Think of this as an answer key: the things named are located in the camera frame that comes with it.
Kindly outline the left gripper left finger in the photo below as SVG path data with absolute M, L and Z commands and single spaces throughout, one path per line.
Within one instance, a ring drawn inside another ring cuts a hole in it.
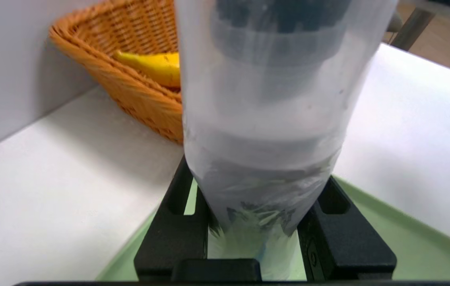
M 194 214 L 184 214 L 193 180 L 182 158 L 135 255 L 139 280 L 170 280 L 179 262 L 207 257 L 210 210 L 200 190 Z

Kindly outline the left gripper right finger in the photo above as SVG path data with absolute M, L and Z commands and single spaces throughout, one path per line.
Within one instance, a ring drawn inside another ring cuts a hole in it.
M 297 228 L 307 280 L 391 280 L 397 258 L 334 177 Z

